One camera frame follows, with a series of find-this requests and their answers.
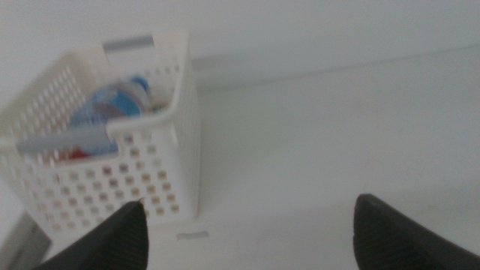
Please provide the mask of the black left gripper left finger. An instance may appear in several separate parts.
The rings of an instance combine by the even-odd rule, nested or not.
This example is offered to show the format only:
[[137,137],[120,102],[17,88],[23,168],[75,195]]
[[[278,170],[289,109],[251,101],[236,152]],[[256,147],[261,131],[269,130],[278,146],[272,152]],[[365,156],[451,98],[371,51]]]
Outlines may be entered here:
[[124,204],[82,238],[51,257],[37,269],[143,270],[149,264],[149,234],[143,204]]

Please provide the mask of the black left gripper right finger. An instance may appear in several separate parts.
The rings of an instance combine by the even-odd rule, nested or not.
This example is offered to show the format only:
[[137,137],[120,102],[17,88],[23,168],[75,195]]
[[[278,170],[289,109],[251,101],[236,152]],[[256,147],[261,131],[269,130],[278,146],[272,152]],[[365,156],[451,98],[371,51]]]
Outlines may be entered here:
[[360,269],[479,270],[479,255],[370,193],[355,201],[352,246]]

